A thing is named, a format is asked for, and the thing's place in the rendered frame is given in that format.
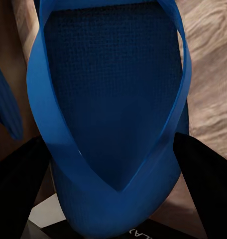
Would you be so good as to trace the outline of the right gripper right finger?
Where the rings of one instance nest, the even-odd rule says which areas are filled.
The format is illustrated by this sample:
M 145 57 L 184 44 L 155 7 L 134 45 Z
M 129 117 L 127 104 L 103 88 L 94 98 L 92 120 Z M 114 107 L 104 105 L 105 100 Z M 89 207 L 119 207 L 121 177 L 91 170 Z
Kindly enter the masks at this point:
M 208 239 L 227 239 L 227 160 L 179 132 L 173 151 Z

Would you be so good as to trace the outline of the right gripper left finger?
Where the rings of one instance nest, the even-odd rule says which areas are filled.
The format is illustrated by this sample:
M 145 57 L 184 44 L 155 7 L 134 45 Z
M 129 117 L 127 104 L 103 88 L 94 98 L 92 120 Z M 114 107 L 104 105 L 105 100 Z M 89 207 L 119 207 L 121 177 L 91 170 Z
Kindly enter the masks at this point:
M 51 158 L 39 135 L 0 161 L 0 239 L 21 239 Z

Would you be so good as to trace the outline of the sandal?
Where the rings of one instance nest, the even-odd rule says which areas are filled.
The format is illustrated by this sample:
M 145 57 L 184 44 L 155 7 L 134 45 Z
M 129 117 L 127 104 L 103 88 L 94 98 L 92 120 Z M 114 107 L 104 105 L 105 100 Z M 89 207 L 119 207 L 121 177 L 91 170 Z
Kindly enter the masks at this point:
M 147 220 L 176 185 L 192 62 L 175 0 L 33 0 L 29 104 L 63 214 L 108 239 Z M 184 47 L 180 56 L 179 31 Z
M 0 69 L 0 123 L 5 126 L 14 141 L 23 137 L 22 117 L 18 104 Z

